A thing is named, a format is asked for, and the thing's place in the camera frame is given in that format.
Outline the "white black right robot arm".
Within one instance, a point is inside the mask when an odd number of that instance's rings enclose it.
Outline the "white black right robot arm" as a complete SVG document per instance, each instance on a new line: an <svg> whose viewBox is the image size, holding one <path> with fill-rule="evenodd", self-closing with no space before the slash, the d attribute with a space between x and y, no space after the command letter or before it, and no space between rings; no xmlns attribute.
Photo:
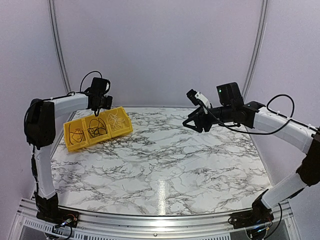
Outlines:
<svg viewBox="0 0 320 240"><path fill-rule="evenodd" d="M217 87L220 106L213 107L200 92L191 89L188 99L195 105L183 121L183 126L196 132L208 132L219 125L239 133L240 126L248 128L248 134L274 136L276 142L257 141L262 160L272 173L284 167L283 179L264 191L253 203L247 217L233 219L235 228L258 224L270 215L280 202L293 199L293 212L298 226L315 229L320 224L320 196L307 199L303 190L320 183L320 129L271 109L269 104L257 101L245 102L236 82Z"/></svg>

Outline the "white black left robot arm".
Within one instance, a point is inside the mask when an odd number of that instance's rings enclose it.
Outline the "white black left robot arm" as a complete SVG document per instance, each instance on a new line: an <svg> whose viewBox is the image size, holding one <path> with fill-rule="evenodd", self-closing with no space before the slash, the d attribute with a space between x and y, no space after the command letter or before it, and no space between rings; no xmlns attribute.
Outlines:
<svg viewBox="0 0 320 240"><path fill-rule="evenodd" d="M52 179L51 149L56 138L56 119L65 114L90 109L99 113L109 110L111 82L102 77L92 79L84 91L47 99L35 98L26 110L23 128L27 143L31 146L31 171L35 179L36 217L46 222L60 224L68 219L76 222L79 214L59 208L58 194Z"/></svg>

